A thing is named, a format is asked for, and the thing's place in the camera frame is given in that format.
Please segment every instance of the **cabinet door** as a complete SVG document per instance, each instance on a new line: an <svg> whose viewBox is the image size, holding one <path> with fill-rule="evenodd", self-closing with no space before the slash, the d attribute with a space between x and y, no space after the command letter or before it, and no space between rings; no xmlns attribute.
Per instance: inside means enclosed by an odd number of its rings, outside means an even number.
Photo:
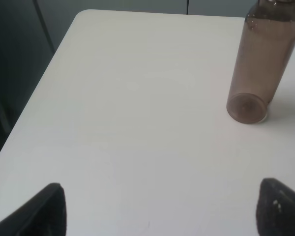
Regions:
<svg viewBox="0 0 295 236"><path fill-rule="evenodd" d="M86 9L187 13L187 0L38 0L38 3L55 48L74 17Z"/></svg>
<svg viewBox="0 0 295 236"><path fill-rule="evenodd" d="M189 0L188 14L245 17L257 0Z"/></svg>
<svg viewBox="0 0 295 236"><path fill-rule="evenodd" d="M0 0L0 98L20 114L53 53L31 0Z"/></svg>

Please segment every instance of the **translucent bottle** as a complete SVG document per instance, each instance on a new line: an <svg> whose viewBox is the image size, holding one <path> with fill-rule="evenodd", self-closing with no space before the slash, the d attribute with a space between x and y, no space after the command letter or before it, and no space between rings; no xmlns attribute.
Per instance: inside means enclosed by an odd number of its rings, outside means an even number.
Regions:
<svg viewBox="0 0 295 236"><path fill-rule="evenodd" d="M295 0L258 0L245 18L227 101L241 123L267 115L295 46Z"/></svg>

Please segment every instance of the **gray cabinet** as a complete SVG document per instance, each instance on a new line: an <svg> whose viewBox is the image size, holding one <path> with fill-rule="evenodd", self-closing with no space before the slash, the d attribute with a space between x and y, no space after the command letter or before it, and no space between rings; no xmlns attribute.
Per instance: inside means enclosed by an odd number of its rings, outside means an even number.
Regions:
<svg viewBox="0 0 295 236"><path fill-rule="evenodd" d="M86 9L187 13L187 0L38 0L38 3L55 48L74 17Z"/></svg>
<svg viewBox="0 0 295 236"><path fill-rule="evenodd" d="M189 15L245 17L257 0L189 0Z"/></svg>

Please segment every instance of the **bottle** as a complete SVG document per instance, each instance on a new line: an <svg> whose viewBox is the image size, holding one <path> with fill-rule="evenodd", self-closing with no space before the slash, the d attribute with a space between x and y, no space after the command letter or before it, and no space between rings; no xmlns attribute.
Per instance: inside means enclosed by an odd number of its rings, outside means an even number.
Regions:
<svg viewBox="0 0 295 236"><path fill-rule="evenodd" d="M294 46L295 0L258 0L245 18L227 101L233 119L266 117Z"/></svg>

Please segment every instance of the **white table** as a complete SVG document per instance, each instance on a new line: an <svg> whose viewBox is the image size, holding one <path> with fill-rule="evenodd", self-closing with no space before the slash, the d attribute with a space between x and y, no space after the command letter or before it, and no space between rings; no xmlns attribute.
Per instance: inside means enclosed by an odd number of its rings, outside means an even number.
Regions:
<svg viewBox="0 0 295 236"><path fill-rule="evenodd" d="M78 14L0 153L0 220L51 182L68 236L256 236L295 190L295 51L258 125L226 100L243 18Z"/></svg>

